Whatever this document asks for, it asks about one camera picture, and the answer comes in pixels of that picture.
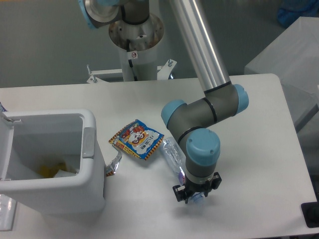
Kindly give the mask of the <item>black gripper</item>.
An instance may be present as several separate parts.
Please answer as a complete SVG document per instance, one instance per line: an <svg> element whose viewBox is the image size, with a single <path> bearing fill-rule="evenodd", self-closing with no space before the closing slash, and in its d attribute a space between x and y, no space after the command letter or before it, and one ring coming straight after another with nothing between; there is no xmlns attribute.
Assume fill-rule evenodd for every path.
<svg viewBox="0 0 319 239"><path fill-rule="evenodd" d="M175 185L172 189L177 201L184 201L187 204L189 199L197 192L203 192L204 196L207 197L212 190L219 187L221 182L220 174L215 172L212 179L210 181L206 180L203 184L194 183L186 177L184 185Z"/></svg>

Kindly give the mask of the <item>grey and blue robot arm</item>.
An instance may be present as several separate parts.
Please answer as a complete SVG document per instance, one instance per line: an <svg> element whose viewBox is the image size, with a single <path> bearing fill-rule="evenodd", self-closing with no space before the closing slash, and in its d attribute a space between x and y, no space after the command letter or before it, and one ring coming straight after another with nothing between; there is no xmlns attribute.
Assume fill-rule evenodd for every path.
<svg viewBox="0 0 319 239"><path fill-rule="evenodd" d="M120 53L125 81L158 77L155 47L163 37L161 20L150 12L147 0L81 0L78 2L92 29L108 26L109 36ZM209 127L244 111L249 98L244 88L232 84L216 49L206 18L197 0L170 2L186 49L200 81L204 97L191 104L174 100L161 118L185 154L185 178L173 191L187 202L195 193L207 196L219 187L215 171L220 140Z"/></svg>

